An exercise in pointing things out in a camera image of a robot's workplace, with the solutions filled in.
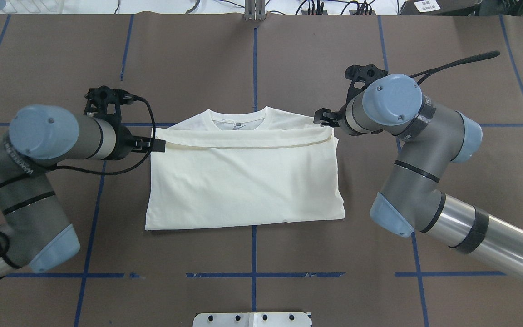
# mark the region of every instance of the table surface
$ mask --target table surface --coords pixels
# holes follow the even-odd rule
[[[413,74],[489,50],[502,54],[422,85],[484,129],[440,189],[523,228],[523,18],[0,15],[0,135],[29,104],[81,114],[100,85],[148,99],[160,126],[208,108],[312,116],[340,108],[351,64]],[[149,134],[142,104],[123,112]],[[200,312],[304,311],[317,327],[523,326],[523,282],[371,221],[395,139],[336,136],[342,221],[147,232],[148,163],[101,178],[50,173],[81,250],[48,274],[0,281],[0,325],[191,326]],[[111,171],[137,160],[69,163]]]

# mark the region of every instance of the white cloth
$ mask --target white cloth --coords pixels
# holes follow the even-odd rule
[[[338,139],[311,117],[206,110],[156,137],[146,230],[344,218]]]

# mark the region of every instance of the metal bracket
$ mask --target metal bracket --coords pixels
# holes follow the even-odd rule
[[[198,314],[193,327],[311,327],[312,314],[303,312],[235,312]]]
[[[245,0],[245,20],[266,19],[266,0]]]

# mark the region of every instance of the round blue cap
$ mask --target round blue cap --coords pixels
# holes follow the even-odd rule
[[[471,155],[479,149],[484,133],[481,126],[473,120],[465,117],[461,112],[457,112],[463,119],[463,145],[459,154],[452,160],[452,162],[461,163],[468,161]]]
[[[22,155],[52,159],[68,152],[78,140],[74,114],[58,106],[29,105],[9,124],[9,139]]]
[[[363,96],[363,108],[371,120],[383,126],[404,124],[423,105],[423,93],[414,79],[391,74],[370,84]]]

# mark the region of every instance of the white fabric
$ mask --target white fabric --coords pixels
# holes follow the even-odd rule
[[[338,139],[311,117],[207,110],[156,137],[146,230],[344,218]]]

